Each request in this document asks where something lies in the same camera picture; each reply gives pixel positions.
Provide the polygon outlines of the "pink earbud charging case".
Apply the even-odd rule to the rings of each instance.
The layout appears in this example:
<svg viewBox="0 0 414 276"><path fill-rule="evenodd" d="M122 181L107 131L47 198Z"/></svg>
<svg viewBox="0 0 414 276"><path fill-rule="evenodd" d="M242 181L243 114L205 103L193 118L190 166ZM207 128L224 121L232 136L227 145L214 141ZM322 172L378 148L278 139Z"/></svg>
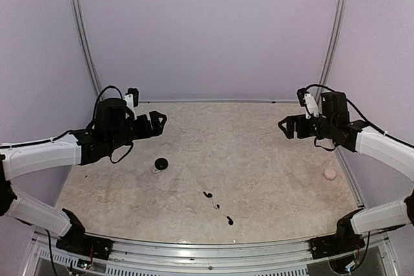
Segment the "pink earbud charging case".
<svg viewBox="0 0 414 276"><path fill-rule="evenodd" d="M336 178L336 171L334 169L326 169L323 172L323 175L328 180L334 180Z"/></svg>

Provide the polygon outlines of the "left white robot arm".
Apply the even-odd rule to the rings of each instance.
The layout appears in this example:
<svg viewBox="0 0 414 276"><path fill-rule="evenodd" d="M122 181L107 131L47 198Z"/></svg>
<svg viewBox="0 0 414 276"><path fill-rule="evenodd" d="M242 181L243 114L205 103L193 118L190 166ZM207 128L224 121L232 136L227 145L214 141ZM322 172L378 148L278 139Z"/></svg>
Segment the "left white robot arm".
<svg viewBox="0 0 414 276"><path fill-rule="evenodd" d="M107 98L94 106L84 129L69 130L55 138L1 146L1 215L42 227L63 238L76 253L86 252L90 238L77 216L58 210L13 186L17 177L63 166L82 166L111 158L120 147L133 148L136 140L160 136L166 115L151 111L137 115L132 95Z"/></svg>

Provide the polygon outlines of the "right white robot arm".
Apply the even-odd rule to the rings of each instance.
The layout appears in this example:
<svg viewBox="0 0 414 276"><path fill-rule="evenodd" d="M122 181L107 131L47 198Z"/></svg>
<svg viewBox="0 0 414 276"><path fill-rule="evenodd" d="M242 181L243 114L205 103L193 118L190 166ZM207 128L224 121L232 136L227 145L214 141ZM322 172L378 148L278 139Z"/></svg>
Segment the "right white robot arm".
<svg viewBox="0 0 414 276"><path fill-rule="evenodd" d="M278 127L288 139L313 138L330 140L334 147L368 156L413 180L413 146L391 137L366 118L351 121L350 101L342 92L328 90L317 104L313 95L302 88L297 91L304 114L287 116ZM338 253L356 242L356 235L383 229L397 229L413 223L413 195L391 203L361 209L339 221L343 228L331 238L331 247Z"/></svg>

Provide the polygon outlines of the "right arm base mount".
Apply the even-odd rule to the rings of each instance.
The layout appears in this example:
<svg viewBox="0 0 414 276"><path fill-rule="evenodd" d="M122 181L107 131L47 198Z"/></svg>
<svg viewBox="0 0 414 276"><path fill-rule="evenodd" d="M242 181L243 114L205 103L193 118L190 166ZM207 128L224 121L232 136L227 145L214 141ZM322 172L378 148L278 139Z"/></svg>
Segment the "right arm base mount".
<svg viewBox="0 0 414 276"><path fill-rule="evenodd" d="M365 247L365 241L362 236L341 239L335 234L310 239L309 244L314 260L332 257Z"/></svg>

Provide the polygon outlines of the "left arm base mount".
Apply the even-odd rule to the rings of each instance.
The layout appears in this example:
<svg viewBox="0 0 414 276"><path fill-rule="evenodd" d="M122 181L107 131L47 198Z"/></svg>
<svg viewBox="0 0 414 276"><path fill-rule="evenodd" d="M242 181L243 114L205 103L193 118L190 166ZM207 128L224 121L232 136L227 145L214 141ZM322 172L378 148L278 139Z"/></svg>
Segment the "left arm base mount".
<svg viewBox="0 0 414 276"><path fill-rule="evenodd" d="M82 238L72 241L59 237L56 247L91 259L108 260L113 248L113 241L92 235L84 235Z"/></svg>

